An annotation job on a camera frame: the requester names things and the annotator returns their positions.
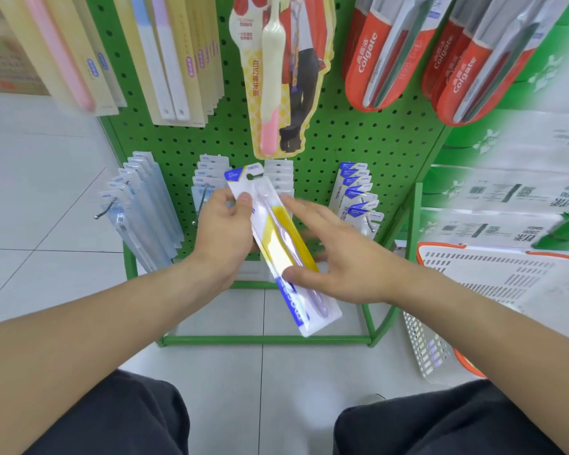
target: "plastic blister pack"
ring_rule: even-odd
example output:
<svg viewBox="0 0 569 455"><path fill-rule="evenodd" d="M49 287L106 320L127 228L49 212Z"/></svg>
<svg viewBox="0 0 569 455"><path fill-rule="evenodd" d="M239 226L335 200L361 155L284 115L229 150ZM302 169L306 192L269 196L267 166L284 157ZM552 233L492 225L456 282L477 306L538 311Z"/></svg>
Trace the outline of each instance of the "plastic blister pack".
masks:
<svg viewBox="0 0 569 455"><path fill-rule="evenodd" d="M295 287L283 279L283 271L293 265L319 269L263 172L263 166L255 163L228 171L225 177L236 198L244 192L251 195L253 236L300 332L307 337L340 318L341 310L334 298Z"/></svg>

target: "black pants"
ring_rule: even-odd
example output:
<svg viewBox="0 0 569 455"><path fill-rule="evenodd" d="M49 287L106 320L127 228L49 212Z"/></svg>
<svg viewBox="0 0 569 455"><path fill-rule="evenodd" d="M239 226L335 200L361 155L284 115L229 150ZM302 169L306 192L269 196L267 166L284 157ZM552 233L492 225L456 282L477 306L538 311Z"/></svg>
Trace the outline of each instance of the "black pants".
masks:
<svg viewBox="0 0 569 455"><path fill-rule="evenodd" d="M280 146L283 152L295 152L301 148L299 132L314 105L319 71L320 63L314 49L300 51L297 63L297 85L293 87L292 72L289 81L291 123L280 130Z"/></svg>
<svg viewBox="0 0 569 455"><path fill-rule="evenodd" d="M169 383L115 371L26 455L187 455L190 420ZM487 381L344 410L338 455L562 455Z"/></svg>

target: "white plastic basket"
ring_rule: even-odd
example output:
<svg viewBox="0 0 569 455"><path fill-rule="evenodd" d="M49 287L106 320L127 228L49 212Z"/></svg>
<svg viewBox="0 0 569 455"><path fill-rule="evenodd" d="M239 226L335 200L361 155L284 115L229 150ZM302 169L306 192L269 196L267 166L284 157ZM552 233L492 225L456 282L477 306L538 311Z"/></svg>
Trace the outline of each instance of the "white plastic basket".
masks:
<svg viewBox="0 0 569 455"><path fill-rule="evenodd" d="M569 337L569 256L420 243L417 262ZM405 324L422 376L455 386L483 375L410 314Z"/></svg>

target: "toothbrush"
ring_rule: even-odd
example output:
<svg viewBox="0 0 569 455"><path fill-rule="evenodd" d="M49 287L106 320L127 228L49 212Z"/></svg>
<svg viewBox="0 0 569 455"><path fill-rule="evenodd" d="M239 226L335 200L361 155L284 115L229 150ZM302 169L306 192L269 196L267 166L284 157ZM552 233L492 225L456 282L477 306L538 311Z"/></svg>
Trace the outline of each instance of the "toothbrush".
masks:
<svg viewBox="0 0 569 455"><path fill-rule="evenodd" d="M181 66L174 44L173 30L168 20L167 6L164 0L152 0L152 6L164 68L167 72L168 87L173 98L175 117L179 121L187 121L190 119L190 108L187 104L186 87L183 83Z"/></svg>
<svg viewBox="0 0 569 455"><path fill-rule="evenodd" d="M276 218L276 215L274 214L272 207L267 201L266 198L267 195L262 191L258 191L258 193L259 195L257 196L257 199L259 203L267 210L267 213L270 215L270 218L274 223L274 230L278 234L280 243L282 244L286 252L291 256L293 262L295 262L295 265L305 266L302 258L299 256L299 253L297 252L295 243L293 243L293 238L291 238L289 232L280 224L280 222ZM308 293L308 297L310 298L310 302L312 306L314 306L316 312L323 318L328 317L329 309L327 308L325 302L323 301L322 296L318 292L316 292L316 290L313 289L306 289L306 291Z"/></svg>
<svg viewBox="0 0 569 455"><path fill-rule="evenodd" d="M434 6L434 0L424 0L417 8L417 16L415 17L415 20L413 21L411 28L408 29L407 37L405 38L402 47L399 49L399 52L396 55L394 65L388 72L388 76L385 82L383 83L379 91L379 94L377 95L377 98L373 102L373 108L378 108L382 104L383 100L386 98L390 90L392 89L392 86L394 85L396 78L398 78L398 75L401 72L403 64L405 63L407 57L409 56L409 53L411 52L411 48L413 47L413 45L415 45L417 37L419 36L419 33L422 31L422 27L424 26L424 22L426 21L428 14L430 14L432 6Z"/></svg>
<svg viewBox="0 0 569 455"><path fill-rule="evenodd" d="M276 153L278 146L278 111L280 83L285 54L286 32L280 23L280 0L271 0L270 21L263 29L263 83L261 89L261 152Z"/></svg>
<svg viewBox="0 0 569 455"><path fill-rule="evenodd" d="M369 106L371 106L377 85L382 80L383 73L386 69L386 64L389 62L390 54L392 54L394 46L396 43L398 43L398 40L401 37L405 21L415 7L415 3L415 0L404 0L402 2L402 6L396 15L395 22L392 24L392 30L390 30L390 33L386 38L386 43L384 43L382 51L379 53L379 58L377 59L375 68L371 74L371 79L369 80L369 84L367 85L366 91L364 92L362 105L365 108L369 108Z"/></svg>
<svg viewBox="0 0 569 455"><path fill-rule="evenodd" d="M76 67L74 57L61 35L61 31L55 24L48 6L46 6L46 1L24 1L77 104L88 112L95 112L96 103L93 95L79 68Z"/></svg>
<svg viewBox="0 0 569 455"><path fill-rule="evenodd" d="M529 26L525 28L527 22L531 21L530 14L534 11L533 8L536 4L535 2L538 1L539 0L533 0L532 2L530 2L528 6L508 25L503 35L501 36L500 40L498 41L497 45L493 49L493 52L491 53L491 55L489 55L489 58L487 59L485 65L483 66L483 68L480 69L479 74L474 79L472 86L464 96L462 103L459 104L459 107L457 107L457 111L453 116L454 123L459 123L462 121L467 122L466 119L468 121L472 120L472 118L476 116L478 111L480 111L480 109L486 103L486 100L488 100L484 98L485 97L489 98L490 95L492 94L491 91L496 89L492 87L492 84L497 82L497 86L499 86L501 80L505 77L505 75L508 74L508 71L510 70L511 66L514 65L514 63L520 56L520 54L515 54L516 57L513 57L512 53L518 52L517 50L521 45L523 46L523 49L520 49L519 52L522 53L525 46L527 46L527 43L533 37L535 31L539 27L539 22L532 22ZM542 1L543 1L542 6L544 6L547 0L542 0ZM507 52L508 52L508 57L505 60L503 66L501 66L501 68L498 70L496 75L497 78L501 79L493 79L491 83L489 83L488 82L489 76L493 73L493 71L496 69L497 65L500 63L501 59L506 55ZM508 70L505 72L505 75L501 76L501 71L506 69ZM486 85L488 86L488 89L491 91L488 92L486 89L484 89ZM468 112L468 108L471 106L473 102L475 102L478 95L480 95L480 98L479 101L477 102L477 105L474 105ZM468 115L470 113L474 113L474 115L471 116L470 119L464 118L466 116L466 113L468 113Z"/></svg>
<svg viewBox="0 0 569 455"><path fill-rule="evenodd" d="M154 37L154 29L152 22L147 14L144 0L131 0L133 12L137 22L137 30L141 39L141 46L145 54L147 68L150 71L154 93L160 108L160 115L163 119L175 120L176 115L173 108L170 92L168 91L167 80L164 77L162 62L160 60L160 52L156 45L156 37Z"/></svg>

